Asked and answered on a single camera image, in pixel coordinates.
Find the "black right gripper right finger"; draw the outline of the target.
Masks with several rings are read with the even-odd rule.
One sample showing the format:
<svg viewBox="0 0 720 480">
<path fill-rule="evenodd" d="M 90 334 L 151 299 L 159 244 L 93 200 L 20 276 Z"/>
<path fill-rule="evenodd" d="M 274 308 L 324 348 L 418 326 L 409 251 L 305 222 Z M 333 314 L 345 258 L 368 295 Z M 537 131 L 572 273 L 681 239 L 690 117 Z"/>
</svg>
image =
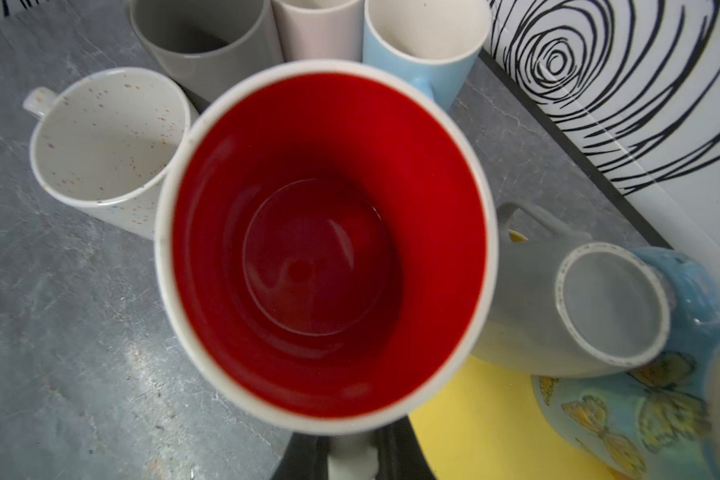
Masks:
<svg viewBox="0 0 720 480">
<path fill-rule="evenodd" d="M 435 480 L 407 416 L 376 431 L 377 479 Z"/>
</svg>

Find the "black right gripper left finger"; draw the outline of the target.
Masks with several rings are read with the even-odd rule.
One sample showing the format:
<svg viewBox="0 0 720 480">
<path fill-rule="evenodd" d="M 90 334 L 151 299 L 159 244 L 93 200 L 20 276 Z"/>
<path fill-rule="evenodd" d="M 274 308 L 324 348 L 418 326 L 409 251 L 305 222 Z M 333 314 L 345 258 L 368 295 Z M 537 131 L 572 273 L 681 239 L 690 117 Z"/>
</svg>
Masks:
<svg viewBox="0 0 720 480">
<path fill-rule="evenodd" d="M 293 433 L 272 480 L 328 480 L 330 439 Z"/>
</svg>

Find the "small cream mug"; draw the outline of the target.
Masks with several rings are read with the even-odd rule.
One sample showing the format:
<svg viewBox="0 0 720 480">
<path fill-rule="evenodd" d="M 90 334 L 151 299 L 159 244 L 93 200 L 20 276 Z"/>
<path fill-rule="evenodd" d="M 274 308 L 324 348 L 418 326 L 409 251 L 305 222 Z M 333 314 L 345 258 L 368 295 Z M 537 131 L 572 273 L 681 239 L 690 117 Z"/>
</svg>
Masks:
<svg viewBox="0 0 720 480">
<path fill-rule="evenodd" d="M 171 325 L 246 413 L 330 439 L 329 479 L 377 479 L 376 431 L 457 372 L 498 270 L 496 209 L 469 141 L 394 75 L 284 63 L 215 100 L 159 199 Z"/>
</svg>

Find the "blue butterfly mug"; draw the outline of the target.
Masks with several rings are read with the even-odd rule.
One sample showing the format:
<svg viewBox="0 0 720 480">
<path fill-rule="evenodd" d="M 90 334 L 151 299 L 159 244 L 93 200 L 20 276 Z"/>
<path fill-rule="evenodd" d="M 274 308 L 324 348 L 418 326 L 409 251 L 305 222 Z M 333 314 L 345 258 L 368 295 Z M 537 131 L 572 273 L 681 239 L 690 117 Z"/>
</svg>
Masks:
<svg viewBox="0 0 720 480">
<path fill-rule="evenodd" d="M 535 376 L 541 413 L 568 443 L 629 479 L 720 479 L 720 291 L 689 256 L 640 247 L 672 300 L 651 362 L 591 378 Z"/>
</svg>

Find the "cream speckled mug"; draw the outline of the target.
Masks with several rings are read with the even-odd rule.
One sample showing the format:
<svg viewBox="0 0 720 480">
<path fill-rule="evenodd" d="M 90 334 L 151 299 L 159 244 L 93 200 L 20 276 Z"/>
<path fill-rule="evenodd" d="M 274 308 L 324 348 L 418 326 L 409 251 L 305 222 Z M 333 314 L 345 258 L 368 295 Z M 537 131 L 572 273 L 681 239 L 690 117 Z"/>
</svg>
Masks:
<svg viewBox="0 0 720 480">
<path fill-rule="evenodd" d="M 173 80 L 122 67 L 61 93 L 39 87 L 23 101 L 37 124 L 29 147 L 41 187 L 60 202 L 146 239 L 168 168 L 198 112 Z"/>
</svg>

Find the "light blue mug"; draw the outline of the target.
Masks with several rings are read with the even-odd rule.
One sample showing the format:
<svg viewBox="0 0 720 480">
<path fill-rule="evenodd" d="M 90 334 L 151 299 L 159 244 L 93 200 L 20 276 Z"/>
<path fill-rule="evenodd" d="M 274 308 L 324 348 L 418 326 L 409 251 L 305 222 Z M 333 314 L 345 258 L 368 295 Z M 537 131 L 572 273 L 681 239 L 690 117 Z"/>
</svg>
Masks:
<svg viewBox="0 0 720 480">
<path fill-rule="evenodd" d="M 485 0 L 368 0 L 362 62 L 405 80 L 447 110 L 491 33 L 491 21 Z"/>
</svg>

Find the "pink mug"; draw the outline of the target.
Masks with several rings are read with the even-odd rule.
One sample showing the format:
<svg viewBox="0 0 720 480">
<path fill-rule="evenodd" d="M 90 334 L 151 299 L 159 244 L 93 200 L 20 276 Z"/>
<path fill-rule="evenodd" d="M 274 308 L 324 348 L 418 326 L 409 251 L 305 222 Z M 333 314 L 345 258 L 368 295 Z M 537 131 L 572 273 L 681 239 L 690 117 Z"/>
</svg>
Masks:
<svg viewBox="0 0 720 480">
<path fill-rule="evenodd" d="M 286 62 L 308 59 L 362 60 L 362 0 L 274 0 Z"/>
</svg>

